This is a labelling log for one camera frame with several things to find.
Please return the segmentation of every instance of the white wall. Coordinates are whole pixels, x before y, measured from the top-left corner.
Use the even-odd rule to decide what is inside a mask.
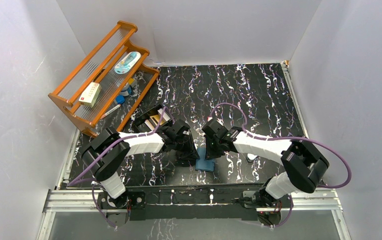
[[[310,137],[353,170],[338,190],[352,239],[382,239],[382,1],[322,1],[290,73]],[[345,169],[330,159],[328,183],[341,183]]]
[[[289,60],[321,0],[57,0],[86,53],[132,22],[149,65]]]
[[[85,56],[55,0],[0,0],[0,239],[35,239],[75,127],[47,97]]]

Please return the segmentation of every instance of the marker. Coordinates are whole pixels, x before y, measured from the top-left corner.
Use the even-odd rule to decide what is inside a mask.
[[[121,107],[120,104],[116,105],[116,106],[113,107],[112,109],[108,110],[108,112],[104,113],[104,114],[101,116],[100,119],[103,119],[103,118],[107,117],[109,114],[113,113],[116,109],[118,109],[118,108],[120,108],[120,107]]]

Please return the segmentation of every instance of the cream-colored box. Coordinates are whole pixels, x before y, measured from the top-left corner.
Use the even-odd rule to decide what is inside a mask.
[[[94,107],[97,101],[98,95],[101,91],[101,86],[99,83],[91,82],[79,97],[80,104],[88,107]]]

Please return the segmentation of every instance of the wooden shelf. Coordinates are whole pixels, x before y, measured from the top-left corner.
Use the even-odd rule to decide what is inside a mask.
[[[135,25],[119,21],[73,72],[48,95],[82,133],[92,137],[97,136],[91,129],[96,126],[137,70],[153,74],[151,81],[138,97],[138,101],[119,126],[123,127],[159,76],[158,70],[143,64],[150,52],[132,44],[129,40],[136,31]],[[141,54],[140,59],[129,72],[125,74],[115,73],[114,66],[130,52],[139,52]],[[101,85],[101,92],[94,107],[84,106],[78,102],[79,96],[91,82]]]

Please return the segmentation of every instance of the marble tabletop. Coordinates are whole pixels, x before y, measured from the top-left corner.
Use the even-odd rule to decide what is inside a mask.
[[[201,127],[216,104],[227,102],[239,106],[247,114],[247,129],[254,133],[272,137],[304,134],[279,63],[170,66],[159,70],[160,77],[132,118],[156,104],[162,104],[176,119],[182,119],[191,126],[194,143],[202,147],[205,138]],[[138,72],[134,78],[138,85],[131,97],[117,112],[100,121],[97,131],[109,126],[116,128],[120,124],[150,76]],[[227,128],[241,126],[244,122],[241,113],[229,106],[219,107],[215,116]],[[131,121],[123,132],[133,132]],[[89,141],[88,136],[81,134],[76,150]],[[74,179],[83,169],[85,166],[76,155],[69,179]],[[259,157],[254,162],[247,162],[243,154],[233,152],[216,159],[214,172],[179,164],[173,152],[132,155],[118,169],[126,186],[265,182],[283,171],[284,168],[272,160]],[[89,186],[89,183],[83,183],[79,187]]]

